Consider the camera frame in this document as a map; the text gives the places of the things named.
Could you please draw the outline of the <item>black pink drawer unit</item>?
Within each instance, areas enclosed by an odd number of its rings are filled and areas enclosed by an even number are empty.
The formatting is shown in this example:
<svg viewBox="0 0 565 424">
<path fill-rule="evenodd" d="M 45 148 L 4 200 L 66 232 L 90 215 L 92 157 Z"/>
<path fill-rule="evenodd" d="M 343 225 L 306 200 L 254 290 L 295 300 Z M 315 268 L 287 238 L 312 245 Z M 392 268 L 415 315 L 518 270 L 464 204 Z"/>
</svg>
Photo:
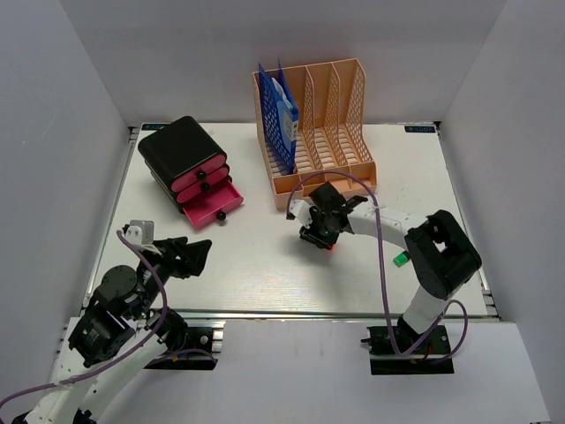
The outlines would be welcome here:
<svg viewBox="0 0 565 424">
<path fill-rule="evenodd" d="M 224 224 L 244 201 L 228 155 L 194 117 L 145 123 L 138 151 L 152 177 L 195 230 Z"/>
</svg>

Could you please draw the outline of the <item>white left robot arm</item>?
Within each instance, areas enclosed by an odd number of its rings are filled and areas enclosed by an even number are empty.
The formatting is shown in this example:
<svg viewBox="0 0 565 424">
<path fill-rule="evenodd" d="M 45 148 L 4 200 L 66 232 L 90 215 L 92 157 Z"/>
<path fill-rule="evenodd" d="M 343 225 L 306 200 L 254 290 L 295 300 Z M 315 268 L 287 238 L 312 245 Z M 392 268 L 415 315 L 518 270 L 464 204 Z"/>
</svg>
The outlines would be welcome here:
<svg viewBox="0 0 565 424">
<path fill-rule="evenodd" d="M 206 347 L 187 347 L 191 330 L 167 304 L 165 283 L 172 277 L 199 276 L 212 242 L 186 237 L 152 240 L 118 239 L 139 259 L 137 268 L 109 269 L 67 338 L 68 348 L 49 383 L 3 399 L 7 404 L 27 393 L 43 396 L 16 423 L 96 423 L 113 398 L 141 370 L 166 360 L 204 357 L 216 363 Z"/>
</svg>

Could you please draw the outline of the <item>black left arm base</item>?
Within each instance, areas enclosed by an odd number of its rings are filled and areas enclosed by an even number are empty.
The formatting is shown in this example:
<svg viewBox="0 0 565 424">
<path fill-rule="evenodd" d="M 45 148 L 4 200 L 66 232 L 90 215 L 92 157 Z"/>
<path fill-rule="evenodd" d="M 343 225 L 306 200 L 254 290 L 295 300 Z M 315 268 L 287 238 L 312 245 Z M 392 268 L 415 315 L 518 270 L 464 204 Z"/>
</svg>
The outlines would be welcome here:
<svg viewBox="0 0 565 424">
<path fill-rule="evenodd" d="M 165 353 L 151 360 L 145 369 L 212 371 L 222 349 L 222 330 L 209 325 L 189 325 L 177 312 L 168 309 L 157 335 L 167 345 Z"/>
</svg>

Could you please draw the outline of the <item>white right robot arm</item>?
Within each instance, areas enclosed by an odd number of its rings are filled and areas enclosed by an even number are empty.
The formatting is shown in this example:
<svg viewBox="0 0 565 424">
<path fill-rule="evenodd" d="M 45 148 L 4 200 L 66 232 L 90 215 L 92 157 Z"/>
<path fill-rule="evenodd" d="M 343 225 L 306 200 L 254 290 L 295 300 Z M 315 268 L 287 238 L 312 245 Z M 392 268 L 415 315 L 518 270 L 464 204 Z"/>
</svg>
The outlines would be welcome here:
<svg viewBox="0 0 565 424">
<path fill-rule="evenodd" d="M 419 352 L 431 340 L 429 328 L 461 286 L 481 268 L 482 259 L 460 224 L 447 210 L 417 216 L 377 206 L 373 199 L 344 198 L 326 183 L 309 201 L 290 201 L 288 219 L 301 223 L 300 238 L 330 250 L 343 233 L 369 236 L 408 253 L 419 287 L 398 319 L 400 345 Z"/>
</svg>

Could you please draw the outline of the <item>peach plastic file organizer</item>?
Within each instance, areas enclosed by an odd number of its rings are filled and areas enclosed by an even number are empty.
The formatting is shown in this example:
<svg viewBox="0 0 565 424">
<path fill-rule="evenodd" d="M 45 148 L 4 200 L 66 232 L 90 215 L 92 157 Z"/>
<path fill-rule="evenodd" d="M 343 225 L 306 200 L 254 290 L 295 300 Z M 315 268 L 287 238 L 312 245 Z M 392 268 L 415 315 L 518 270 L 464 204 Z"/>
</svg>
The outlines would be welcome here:
<svg viewBox="0 0 565 424">
<path fill-rule="evenodd" d="M 262 94 L 262 76 L 282 73 L 298 106 L 295 170 L 285 167 L 282 148 L 272 141 L 276 107 L 272 95 Z M 252 74 L 257 137 L 267 171 L 275 208 L 283 211 L 290 191 L 301 182 L 293 197 L 304 198 L 326 182 L 344 196 L 363 195 L 366 185 L 375 189 L 378 171 L 363 136 L 365 71 L 356 58 L 285 67 Z"/>
</svg>

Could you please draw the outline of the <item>blue plastic folder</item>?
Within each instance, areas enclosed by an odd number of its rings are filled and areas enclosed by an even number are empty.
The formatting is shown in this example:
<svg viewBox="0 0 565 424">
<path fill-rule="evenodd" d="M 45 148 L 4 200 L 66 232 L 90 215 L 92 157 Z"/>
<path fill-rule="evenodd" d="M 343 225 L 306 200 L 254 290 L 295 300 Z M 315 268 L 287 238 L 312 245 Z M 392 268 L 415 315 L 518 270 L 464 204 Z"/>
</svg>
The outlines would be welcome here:
<svg viewBox="0 0 565 424">
<path fill-rule="evenodd" d="M 275 76 L 269 74 L 262 64 L 258 64 L 258 71 L 260 108 L 266 143 L 273 151 L 282 173 L 292 174 L 296 165 L 298 106 L 281 66 Z"/>
</svg>

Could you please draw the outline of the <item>green black highlighter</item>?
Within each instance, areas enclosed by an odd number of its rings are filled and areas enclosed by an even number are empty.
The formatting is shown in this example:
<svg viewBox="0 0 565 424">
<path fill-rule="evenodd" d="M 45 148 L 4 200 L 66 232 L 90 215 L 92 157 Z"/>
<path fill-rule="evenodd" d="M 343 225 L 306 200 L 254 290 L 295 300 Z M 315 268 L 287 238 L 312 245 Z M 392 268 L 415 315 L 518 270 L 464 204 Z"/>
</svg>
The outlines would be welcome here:
<svg viewBox="0 0 565 424">
<path fill-rule="evenodd" d="M 402 266 L 406 265 L 410 260 L 411 260 L 410 254 L 407 251 L 403 251 L 393 259 L 393 263 L 398 268 L 401 268 Z"/>
</svg>

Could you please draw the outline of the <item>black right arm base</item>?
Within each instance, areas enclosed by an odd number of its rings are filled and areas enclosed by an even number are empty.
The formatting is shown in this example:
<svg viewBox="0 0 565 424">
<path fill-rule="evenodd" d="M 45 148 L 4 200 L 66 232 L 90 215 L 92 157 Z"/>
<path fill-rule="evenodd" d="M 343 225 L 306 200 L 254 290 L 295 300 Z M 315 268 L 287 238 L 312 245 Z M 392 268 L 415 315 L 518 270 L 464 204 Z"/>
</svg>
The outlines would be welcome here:
<svg viewBox="0 0 565 424">
<path fill-rule="evenodd" d="M 453 375 L 451 344 L 446 327 L 435 322 L 426 337 L 414 333 L 402 318 L 392 327 L 397 354 L 386 325 L 366 328 L 360 344 L 369 351 L 371 375 Z"/>
</svg>

